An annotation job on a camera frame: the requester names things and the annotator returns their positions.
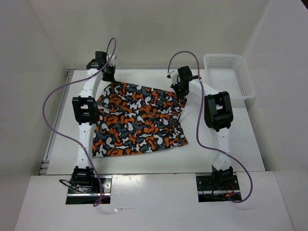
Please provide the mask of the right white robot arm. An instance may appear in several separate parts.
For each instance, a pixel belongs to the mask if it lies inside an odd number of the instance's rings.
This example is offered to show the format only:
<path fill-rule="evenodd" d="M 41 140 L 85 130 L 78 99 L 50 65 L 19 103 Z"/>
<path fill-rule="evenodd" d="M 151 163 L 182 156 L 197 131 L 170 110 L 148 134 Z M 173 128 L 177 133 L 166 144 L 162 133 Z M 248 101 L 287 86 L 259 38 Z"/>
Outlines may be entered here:
<path fill-rule="evenodd" d="M 212 190 L 222 189 L 233 177 L 233 167 L 229 152 L 229 131 L 233 121 L 233 111 L 230 95 L 226 91 L 218 91 L 193 75 L 188 66 L 176 71 L 169 71 L 167 78 L 171 79 L 171 88 L 179 98 L 184 98 L 189 92 L 199 96 L 204 121 L 211 130 L 213 147 L 209 150 L 217 153 L 212 163 L 211 184 Z"/>

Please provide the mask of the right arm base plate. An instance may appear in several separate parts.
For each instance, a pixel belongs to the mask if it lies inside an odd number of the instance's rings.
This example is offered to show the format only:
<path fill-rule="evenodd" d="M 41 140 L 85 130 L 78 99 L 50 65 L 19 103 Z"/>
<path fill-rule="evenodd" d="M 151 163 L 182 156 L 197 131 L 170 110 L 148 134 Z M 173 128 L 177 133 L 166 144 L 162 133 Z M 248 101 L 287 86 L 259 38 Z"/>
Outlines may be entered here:
<path fill-rule="evenodd" d="M 202 202 L 225 202 L 229 197 L 233 201 L 241 201 L 241 192 L 236 174 L 231 180 L 214 184 L 211 175 L 196 174 L 198 201 Z"/>

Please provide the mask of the orange camouflage shorts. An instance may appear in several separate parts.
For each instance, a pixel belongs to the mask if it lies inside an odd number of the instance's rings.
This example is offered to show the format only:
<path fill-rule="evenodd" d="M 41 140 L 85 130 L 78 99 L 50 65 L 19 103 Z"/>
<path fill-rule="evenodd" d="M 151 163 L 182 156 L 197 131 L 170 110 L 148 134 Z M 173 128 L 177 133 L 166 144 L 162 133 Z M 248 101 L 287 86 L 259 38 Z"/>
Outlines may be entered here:
<path fill-rule="evenodd" d="M 186 102 L 171 91 L 125 82 L 109 84 L 97 100 L 100 120 L 92 156 L 145 154 L 188 144 L 180 123 Z"/>

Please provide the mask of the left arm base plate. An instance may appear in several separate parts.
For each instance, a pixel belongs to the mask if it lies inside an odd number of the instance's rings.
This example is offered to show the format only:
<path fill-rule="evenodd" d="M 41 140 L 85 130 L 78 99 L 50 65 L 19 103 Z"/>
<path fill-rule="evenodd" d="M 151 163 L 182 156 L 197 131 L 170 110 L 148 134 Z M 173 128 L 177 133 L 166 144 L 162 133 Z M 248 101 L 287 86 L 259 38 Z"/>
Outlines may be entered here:
<path fill-rule="evenodd" d="M 111 189 L 112 189 L 112 176 L 101 175 L 101 183 L 103 189 L 102 200 L 100 204 L 110 204 L 111 201 Z M 100 197 L 100 186 L 97 178 L 94 178 L 93 186 L 81 186 L 72 185 L 70 181 L 62 180 L 65 185 L 68 185 L 68 191 L 66 196 L 66 205 L 86 205 L 94 204 Z"/>

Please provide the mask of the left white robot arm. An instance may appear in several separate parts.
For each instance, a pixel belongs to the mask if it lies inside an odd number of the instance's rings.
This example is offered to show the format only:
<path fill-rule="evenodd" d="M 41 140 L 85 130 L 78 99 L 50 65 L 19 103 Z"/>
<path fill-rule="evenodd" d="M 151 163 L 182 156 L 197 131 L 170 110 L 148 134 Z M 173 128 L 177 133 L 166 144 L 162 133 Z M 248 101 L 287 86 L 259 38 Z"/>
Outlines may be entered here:
<path fill-rule="evenodd" d="M 72 99 L 75 120 L 78 123 L 80 147 L 76 166 L 72 174 L 72 184 L 89 193 L 98 188 L 92 161 L 92 140 L 96 124 L 100 121 L 98 105 L 95 101 L 99 83 L 115 80 L 115 54 L 97 51 L 95 58 L 87 64 L 87 80 L 80 94 Z"/>

